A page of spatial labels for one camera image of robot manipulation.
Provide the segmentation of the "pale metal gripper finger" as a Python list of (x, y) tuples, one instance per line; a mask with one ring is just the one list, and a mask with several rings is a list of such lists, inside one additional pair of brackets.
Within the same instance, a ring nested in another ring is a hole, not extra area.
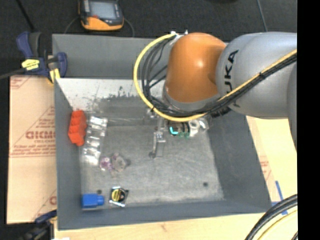
[(166, 139), (163, 132), (156, 132), (155, 133), (155, 156), (162, 157), (164, 155), (166, 145)]
[(151, 159), (156, 158), (159, 152), (160, 132), (155, 131), (153, 133), (152, 150), (149, 153)]

